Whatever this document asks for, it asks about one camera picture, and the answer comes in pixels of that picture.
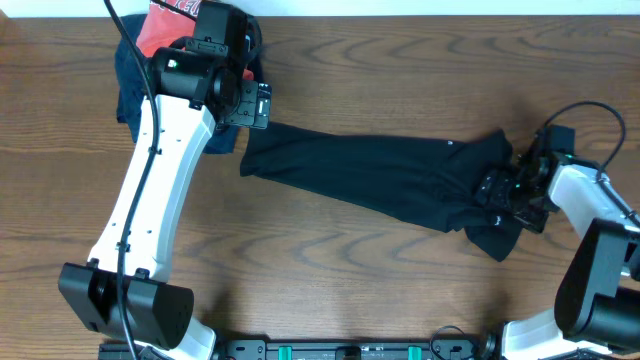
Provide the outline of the black t-shirt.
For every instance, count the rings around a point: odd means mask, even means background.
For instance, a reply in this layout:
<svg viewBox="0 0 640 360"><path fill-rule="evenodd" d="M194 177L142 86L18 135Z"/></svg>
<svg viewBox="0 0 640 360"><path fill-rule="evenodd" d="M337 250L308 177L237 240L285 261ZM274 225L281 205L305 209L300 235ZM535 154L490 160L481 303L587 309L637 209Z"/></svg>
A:
<svg viewBox="0 0 640 360"><path fill-rule="evenodd" d="M497 130L472 142L333 135L273 123L252 131L240 174L365 207L402 222L466 237L501 262L523 230L479 195L505 169L512 145Z"/></svg>

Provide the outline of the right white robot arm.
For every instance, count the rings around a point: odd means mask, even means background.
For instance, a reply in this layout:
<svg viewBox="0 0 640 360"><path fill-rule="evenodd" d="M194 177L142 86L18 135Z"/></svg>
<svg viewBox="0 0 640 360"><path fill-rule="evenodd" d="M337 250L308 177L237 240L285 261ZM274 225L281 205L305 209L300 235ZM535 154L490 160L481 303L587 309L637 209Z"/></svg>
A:
<svg viewBox="0 0 640 360"><path fill-rule="evenodd" d="M581 243L554 306L510 321L487 336L480 359L611 358L639 350L639 218L594 163L559 154L545 198L561 210Z"/></svg>

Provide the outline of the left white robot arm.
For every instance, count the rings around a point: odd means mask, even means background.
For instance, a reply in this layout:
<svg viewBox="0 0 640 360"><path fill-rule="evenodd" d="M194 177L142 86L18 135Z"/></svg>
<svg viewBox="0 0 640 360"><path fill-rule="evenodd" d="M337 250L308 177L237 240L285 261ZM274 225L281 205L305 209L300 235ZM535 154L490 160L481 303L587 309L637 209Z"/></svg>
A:
<svg viewBox="0 0 640 360"><path fill-rule="evenodd" d="M107 226L58 288L84 326L109 337L101 359L211 359L216 333L193 314L191 289L170 284L176 229L195 167L219 125L266 128L272 89L243 76L241 57L159 49L156 95L141 106L136 147Z"/></svg>

